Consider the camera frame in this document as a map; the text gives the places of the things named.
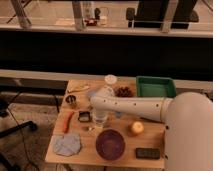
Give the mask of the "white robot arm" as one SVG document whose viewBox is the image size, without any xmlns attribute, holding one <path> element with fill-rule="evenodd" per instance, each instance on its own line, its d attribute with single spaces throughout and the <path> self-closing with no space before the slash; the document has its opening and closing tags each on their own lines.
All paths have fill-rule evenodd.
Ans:
<svg viewBox="0 0 213 171">
<path fill-rule="evenodd" d="M 205 95 L 122 98 L 104 86 L 90 103 L 98 115 L 116 111 L 164 123 L 165 171 L 213 171 L 213 102 Z"/>
</svg>

